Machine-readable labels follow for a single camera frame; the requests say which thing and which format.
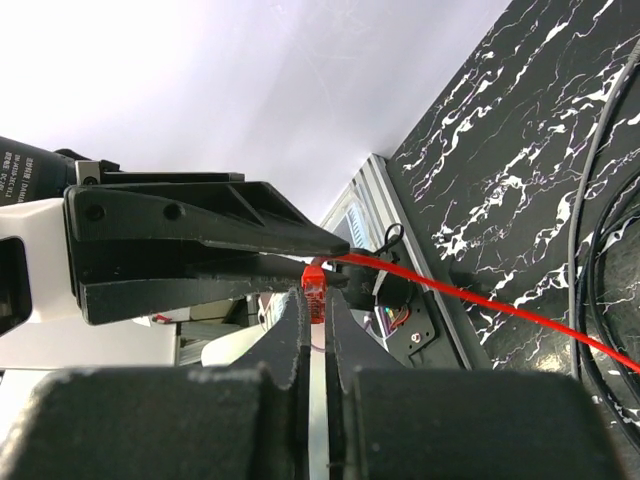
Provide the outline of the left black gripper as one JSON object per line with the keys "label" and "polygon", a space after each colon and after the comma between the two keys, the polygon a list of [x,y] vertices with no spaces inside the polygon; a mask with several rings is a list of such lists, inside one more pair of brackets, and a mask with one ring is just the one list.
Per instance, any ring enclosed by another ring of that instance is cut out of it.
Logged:
{"label": "left black gripper", "polygon": [[[64,223],[63,196],[71,186],[65,203],[78,241],[188,241],[261,253],[349,251],[347,241],[315,225],[271,184],[225,182],[244,179],[235,172],[123,172],[107,160],[3,137],[1,333],[79,313]],[[263,254],[187,265],[85,267],[77,301],[87,323],[104,325],[286,292],[301,285],[306,267],[303,261]]]}

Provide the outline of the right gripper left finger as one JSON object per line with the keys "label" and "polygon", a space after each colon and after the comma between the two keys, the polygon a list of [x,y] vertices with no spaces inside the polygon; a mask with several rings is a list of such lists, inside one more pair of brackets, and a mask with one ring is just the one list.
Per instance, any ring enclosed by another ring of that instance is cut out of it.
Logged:
{"label": "right gripper left finger", "polygon": [[305,479],[310,317],[300,289],[224,367],[75,368],[33,390],[5,479]]}

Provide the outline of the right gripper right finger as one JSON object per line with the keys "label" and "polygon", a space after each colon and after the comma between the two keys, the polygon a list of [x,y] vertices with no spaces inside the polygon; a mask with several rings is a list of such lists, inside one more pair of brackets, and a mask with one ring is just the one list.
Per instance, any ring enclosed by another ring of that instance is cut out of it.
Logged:
{"label": "right gripper right finger", "polygon": [[555,373],[411,369],[326,295],[333,479],[622,479],[596,406]]}

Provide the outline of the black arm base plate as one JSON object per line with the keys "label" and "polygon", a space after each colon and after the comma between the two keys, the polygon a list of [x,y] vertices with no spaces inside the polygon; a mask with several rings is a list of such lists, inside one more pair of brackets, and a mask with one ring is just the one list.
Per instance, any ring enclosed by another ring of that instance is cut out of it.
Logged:
{"label": "black arm base plate", "polygon": [[363,314],[363,327],[396,360],[415,369],[464,367],[432,290],[372,267],[335,268],[349,279],[343,289],[347,304]]}

